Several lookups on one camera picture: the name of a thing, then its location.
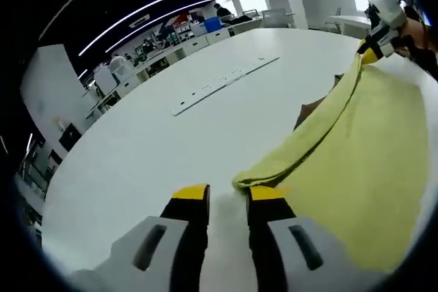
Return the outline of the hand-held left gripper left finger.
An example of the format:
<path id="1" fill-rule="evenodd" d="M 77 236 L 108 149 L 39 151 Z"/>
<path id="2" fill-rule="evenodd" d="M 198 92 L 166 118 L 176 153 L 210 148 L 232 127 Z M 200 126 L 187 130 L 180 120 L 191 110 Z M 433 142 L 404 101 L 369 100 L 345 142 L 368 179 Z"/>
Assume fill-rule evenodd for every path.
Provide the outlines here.
<path id="1" fill-rule="evenodd" d="M 160 216 L 149 216 L 113 242 L 94 269 L 70 275 L 75 291 L 198 291 L 207 249 L 210 186 L 176 191 Z"/>

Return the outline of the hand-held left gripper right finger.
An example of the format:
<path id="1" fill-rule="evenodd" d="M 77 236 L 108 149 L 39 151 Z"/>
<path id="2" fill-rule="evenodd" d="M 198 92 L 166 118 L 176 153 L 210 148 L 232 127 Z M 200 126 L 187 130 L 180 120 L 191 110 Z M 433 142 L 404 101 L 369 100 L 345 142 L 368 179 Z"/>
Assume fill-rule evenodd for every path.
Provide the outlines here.
<path id="1" fill-rule="evenodd" d="M 247 192 L 249 247 L 259 291 L 348 291 L 341 243 L 312 220 L 294 214 L 281 193 Z"/>

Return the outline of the person's right hand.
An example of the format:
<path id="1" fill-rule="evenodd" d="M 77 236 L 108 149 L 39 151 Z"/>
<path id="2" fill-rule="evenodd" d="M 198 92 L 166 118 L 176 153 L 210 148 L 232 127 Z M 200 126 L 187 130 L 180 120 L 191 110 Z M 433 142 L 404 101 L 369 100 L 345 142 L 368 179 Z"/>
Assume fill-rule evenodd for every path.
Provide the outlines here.
<path id="1" fill-rule="evenodd" d="M 413 39 L 414 45 L 419 49 L 428 49 L 428 37 L 426 26 L 411 18 L 407 19 L 407 22 L 398 29 L 399 36 L 410 36 Z M 409 58 L 414 61 L 414 55 L 411 54 L 407 46 L 398 47 L 395 52 L 402 57 Z"/>

